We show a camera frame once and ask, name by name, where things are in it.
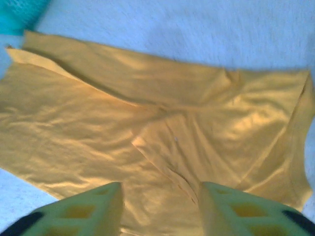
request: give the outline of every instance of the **folded fabric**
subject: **folded fabric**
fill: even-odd
[[[120,181],[123,235],[201,236],[212,181],[302,209],[309,71],[227,71],[27,32],[0,81],[0,167],[64,198]]]

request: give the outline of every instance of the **yellow cloth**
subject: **yellow cloth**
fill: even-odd
[[[122,235],[201,236],[212,181],[302,209],[309,71],[250,72],[27,32],[0,81],[0,167],[57,198],[123,182]]]

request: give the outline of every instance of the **white carpet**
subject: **white carpet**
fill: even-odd
[[[315,0],[52,0],[37,30],[176,60],[229,68],[309,67],[315,75]],[[22,42],[0,35],[0,77],[10,64],[4,45]],[[315,189],[315,121],[305,153]],[[0,232],[52,201],[0,171]],[[315,195],[304,213],[315,221]]]

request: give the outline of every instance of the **rectangular hole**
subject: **rectangular hole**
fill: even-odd
[[[75,227],[53,227],[46,231],[44,236],[76,236],[79,229]]]
[[[240,217],[263,217],[267,216],[259,206],[250,203],[231,205],[233,211]]]
[[[288,236],[285,229],[279,225],[255,225],[250,227],[254,236]]]
[[[74,205],[68,207],[61,218],[90,218],[94,210],[93,205]]]

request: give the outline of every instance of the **teal object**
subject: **teal object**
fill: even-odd
[[[0,0],[0,34],[33,30],[50,0]]]

